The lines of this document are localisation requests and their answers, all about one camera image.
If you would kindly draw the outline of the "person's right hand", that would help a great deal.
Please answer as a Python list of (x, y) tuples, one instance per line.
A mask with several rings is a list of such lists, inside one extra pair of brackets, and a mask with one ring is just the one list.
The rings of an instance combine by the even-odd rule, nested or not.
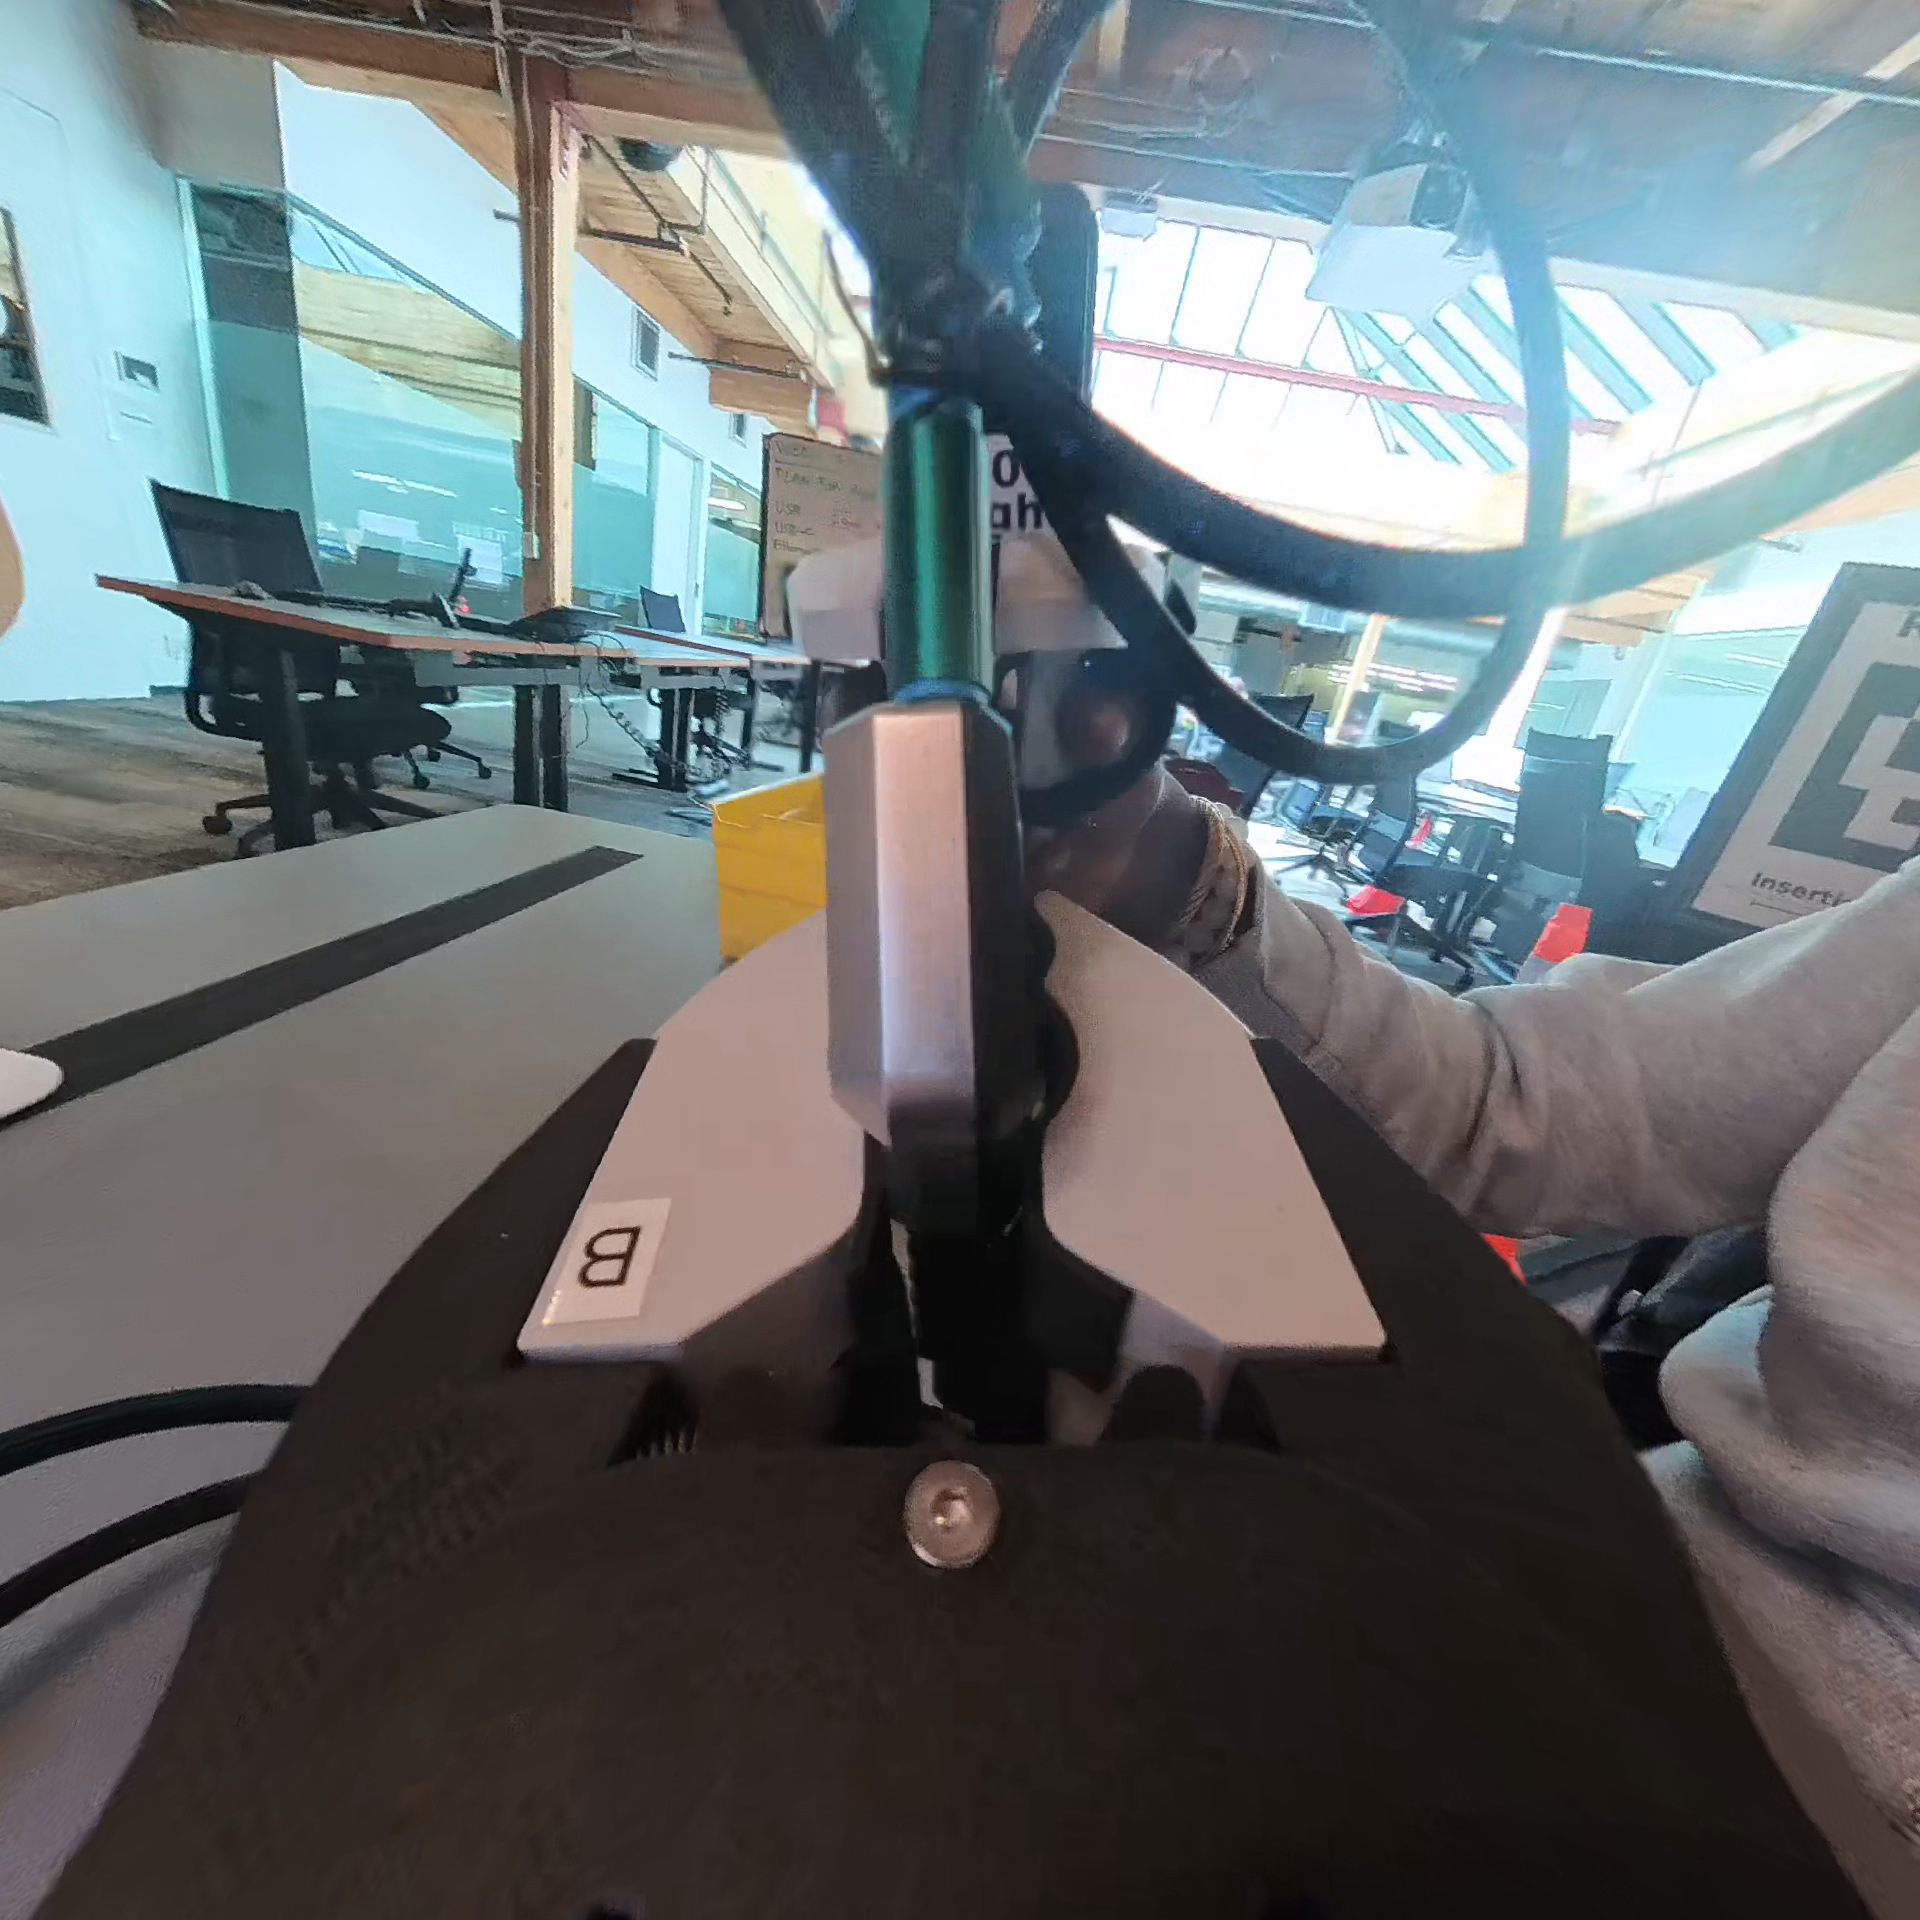
[(1027, 826), (1024, 875), (1187, 972), (1222, 959), (1260, 917), (1264, 875), (1228, 808), (1163, 758), (1102, 808)]

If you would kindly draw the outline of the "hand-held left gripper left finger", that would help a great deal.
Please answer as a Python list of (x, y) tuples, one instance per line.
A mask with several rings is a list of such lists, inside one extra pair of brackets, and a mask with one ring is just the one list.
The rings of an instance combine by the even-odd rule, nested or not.
[(530, 1364), (830, 1370), (853, 1349), (868, 1137), (829, 1071), (827, 914), (659, 1033), (518, 1334)]

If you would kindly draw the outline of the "black mesh office chair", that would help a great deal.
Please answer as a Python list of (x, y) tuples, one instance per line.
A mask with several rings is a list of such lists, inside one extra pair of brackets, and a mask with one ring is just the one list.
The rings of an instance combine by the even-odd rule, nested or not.
[[(251, 601), (293, 601), (323, 589), (296, 510), (184, 491), (162, 482), (152, 482), (152, 496), (181, 586), (232, 589)], [(406, 662), (382, 656), (351, 664), (337, 639), (293, 639), (288, 649), (315, 810), (337, 832), (434, 818), (434, 808), (398, 797), (376, 775), (378, 760), (402, 760), (413, 785), (426, 790), (419, 756), (441, 756), (450, 737), (450, 720), (417, 694)], [(265, 692), (238, 625), (190, 625), (182, 709), (196, 732), (258, 745)]]

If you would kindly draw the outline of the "whiteboard on stand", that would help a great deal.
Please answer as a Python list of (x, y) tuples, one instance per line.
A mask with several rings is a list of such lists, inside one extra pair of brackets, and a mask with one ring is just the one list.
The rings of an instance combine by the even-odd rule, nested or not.
[(817, 554), (883, 531), (883, 453), (874, 445), (772, 432), (760, 441), (760, 457), (756, 631), (784, 641), (792, 571)]

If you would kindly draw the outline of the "black white printed sign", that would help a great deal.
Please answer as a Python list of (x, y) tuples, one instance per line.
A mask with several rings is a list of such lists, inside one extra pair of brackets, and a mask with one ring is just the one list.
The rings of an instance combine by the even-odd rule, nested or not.
[(1859, 899), (1916, 846), (1918, 571), (1853, 561), (1692, 829), (1662, 917), (1723, 946)]

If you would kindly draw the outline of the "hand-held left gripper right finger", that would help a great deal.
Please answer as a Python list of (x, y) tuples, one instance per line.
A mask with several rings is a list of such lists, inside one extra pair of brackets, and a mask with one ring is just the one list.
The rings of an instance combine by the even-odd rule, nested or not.
[(1044, 894), (1070, 1084), (1044, 1127), (1034, 1339), (1094, 1393), (1152, 1368), (1375, 1361), (1386, 1331), (1254, 1033), (1169, 957)]

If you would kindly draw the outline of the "person's right forearm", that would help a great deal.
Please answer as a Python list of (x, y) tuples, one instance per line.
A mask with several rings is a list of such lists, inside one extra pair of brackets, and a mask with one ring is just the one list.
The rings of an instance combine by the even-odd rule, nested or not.
[(1198, 980), (1503, 1236), (1775, 1216), (1781, 1259), (1916, 1262), (1916, 862), (1684, 966), (1451, 995), (1260, 886)]

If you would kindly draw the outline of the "white ceiling projector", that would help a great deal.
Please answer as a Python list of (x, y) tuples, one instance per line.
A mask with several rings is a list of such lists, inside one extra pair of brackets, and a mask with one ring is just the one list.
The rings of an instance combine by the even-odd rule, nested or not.
[(1307, 299), (1420, 325), (1495, 267), (1477, 191), (1451, 158), (1379, 160), (1314, 246)]

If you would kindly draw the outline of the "framed wall picture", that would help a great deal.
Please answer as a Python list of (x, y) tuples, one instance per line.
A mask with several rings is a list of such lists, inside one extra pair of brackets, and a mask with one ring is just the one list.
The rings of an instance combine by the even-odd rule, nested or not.
[(2, 415), (51, 425), (36, 319), (27, 266), (11, 207), (2, 207)]

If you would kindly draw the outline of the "wood-edged office desk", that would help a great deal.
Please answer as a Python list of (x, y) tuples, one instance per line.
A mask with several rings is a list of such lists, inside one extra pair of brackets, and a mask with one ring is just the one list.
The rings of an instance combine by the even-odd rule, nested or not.
[(203, 733), (257, 747), (266, 780), (263, 820), (236, 834), (236, 851), (311, 847), (334, 829), (425, 820), (431, 810), (387, 787), (382, 760), (447, 747), (445, 692), (510, 692), (510, 791), (520, 805), (568, 808), (564, 701), (591, 694), (659, 694), (668, 766), (686, 773), (698, 694), (756, 678), (750, 649), (591, 625), (581, 607), (518, 621), (477, 621), (445, 598), (347, 604), (232, 588), (100, 574), (110, 593), (173, 613), (188, 630), (184, 709)]

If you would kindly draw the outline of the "wooden support post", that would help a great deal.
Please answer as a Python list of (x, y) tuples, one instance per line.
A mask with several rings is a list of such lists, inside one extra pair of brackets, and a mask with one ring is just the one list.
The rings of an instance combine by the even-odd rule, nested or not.
[(583, 129), (564, 65), (508, 52), (505, 74), (520, 249), (522, 606), (537, 613), (571, 606), (574, 589), (572, 279)]

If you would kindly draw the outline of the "yellow plastic bin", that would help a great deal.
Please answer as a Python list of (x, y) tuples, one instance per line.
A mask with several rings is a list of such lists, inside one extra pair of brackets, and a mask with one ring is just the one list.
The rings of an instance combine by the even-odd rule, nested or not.
[(827, 905), (821, 772), (762, 783), (710, 805), (719, 949), (735, 963)]

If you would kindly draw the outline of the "black silver hdmi switch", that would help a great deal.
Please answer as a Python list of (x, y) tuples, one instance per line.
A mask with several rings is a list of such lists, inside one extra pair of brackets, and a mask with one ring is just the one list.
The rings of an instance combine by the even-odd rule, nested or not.
[(1012, 732), (952, 688), (871, 706), (824, 804), (830, 1091), (911, 1232), (994, 1232), (1044, 1101)]

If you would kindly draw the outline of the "row of black office chairs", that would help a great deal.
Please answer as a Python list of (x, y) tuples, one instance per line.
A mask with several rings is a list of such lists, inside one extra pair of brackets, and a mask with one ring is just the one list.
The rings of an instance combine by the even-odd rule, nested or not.
[[(1631, 948), (1655, 903), (1659, 871), (1608, 737), (1529, 732), (1513, 783), (1458, 780), (1446, 760), (1381, 783), (1284, 780), (1222, 744), (1171, 767), (1238, 813), (1291, 899), (1329, 907), (1372, 955), (1454, 995), (1514, 983), (1560, 901), (1592, 909), (1592, 954)], [(1347, 922), (1341, 901), (1366, 883), (1404, 911)]]

